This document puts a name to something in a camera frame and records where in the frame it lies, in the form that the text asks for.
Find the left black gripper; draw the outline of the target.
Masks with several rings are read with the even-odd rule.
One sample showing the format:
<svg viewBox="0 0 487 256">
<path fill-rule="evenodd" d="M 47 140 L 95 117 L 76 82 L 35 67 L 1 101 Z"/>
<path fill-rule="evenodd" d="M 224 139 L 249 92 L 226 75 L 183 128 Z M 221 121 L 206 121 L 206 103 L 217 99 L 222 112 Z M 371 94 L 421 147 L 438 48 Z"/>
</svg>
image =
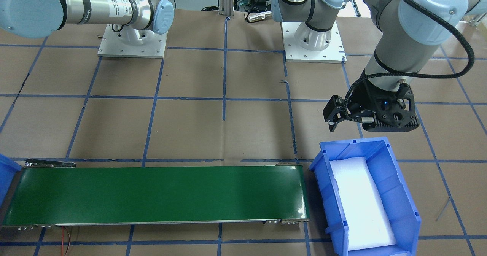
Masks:
<svg viewBox="0 0 487 256">
<path fill-rule="evenodd" d="M 349 103 L 333 95 L 322 113 L 330 132 L 339 122 L 352 119 L 362 123 L 363 129 L 369 132 L 409 132 L 419 127 L 414 106 L 414 95 L 408 83 L 400 83 L 399 88 L 388 91 L 376 87 L 370 80 L 363 80 L 354 87 Z"/>
</svg>

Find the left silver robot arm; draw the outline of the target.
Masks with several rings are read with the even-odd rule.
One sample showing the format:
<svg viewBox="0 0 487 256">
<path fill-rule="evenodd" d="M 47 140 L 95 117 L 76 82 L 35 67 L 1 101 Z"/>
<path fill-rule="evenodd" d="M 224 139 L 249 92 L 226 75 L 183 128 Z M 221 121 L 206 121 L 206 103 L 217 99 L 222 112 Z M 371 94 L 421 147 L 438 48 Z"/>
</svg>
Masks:
<svg viewBox="0 0 487 256">
<path fill-rule="evenodd" d="M 363 0 L 382 32 L 374 53 L 344 98 L 332 96 L 323 109 L 334 131 L 342 121 L 370 132 L 408 132 L 419 126 L 410 82 L 413 78 L 461 77 L 474 64 L 474 51 L 456 29 L 465 15 L 486 12 L 486 0 Z M 297 40 L 311 51 L 325 42 L 345 0 L 270 0 L 274 21 L 299 22 Z M 454 36 L 468 62 L 456 74 L 421 74 L 437 48 Z"/>
</svg>

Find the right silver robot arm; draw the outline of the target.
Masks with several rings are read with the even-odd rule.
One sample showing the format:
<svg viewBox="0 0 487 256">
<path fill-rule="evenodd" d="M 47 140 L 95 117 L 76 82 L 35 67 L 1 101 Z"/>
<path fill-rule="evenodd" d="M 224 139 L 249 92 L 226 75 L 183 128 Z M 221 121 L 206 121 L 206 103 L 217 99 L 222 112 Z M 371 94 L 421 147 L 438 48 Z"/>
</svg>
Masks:
<svg viewBox="0 0 487 256">
<path fill-rule="evenodd" d="M 172 26 L 169 0 L 1 0 L 1 28 L 25 38 L 43 38 L 65 24 L 118 24 L 165 34 Z"/>
</svg>

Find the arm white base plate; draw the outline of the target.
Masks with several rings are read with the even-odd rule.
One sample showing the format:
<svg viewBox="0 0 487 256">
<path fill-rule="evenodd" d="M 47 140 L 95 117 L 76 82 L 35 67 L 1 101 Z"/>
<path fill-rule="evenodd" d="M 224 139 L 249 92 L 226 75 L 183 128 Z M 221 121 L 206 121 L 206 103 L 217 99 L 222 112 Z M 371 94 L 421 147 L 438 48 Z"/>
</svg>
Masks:
<svg viewBox="0 0 487 256">
<path fill-rule="evenodd" d="M 281 26 L 287 62 L 346 62 L 336 22 L 325 32 L 311 30 L 304 22 L 282 22 Z"/>
<path fill-rule="evenodd" d="M 167 33 L 159 35 L 150 30 L 125 26 L 119 33 L 106 26 L 98 55 L 110 58 L 160 58 L 165 55 Z"/>
</svg>

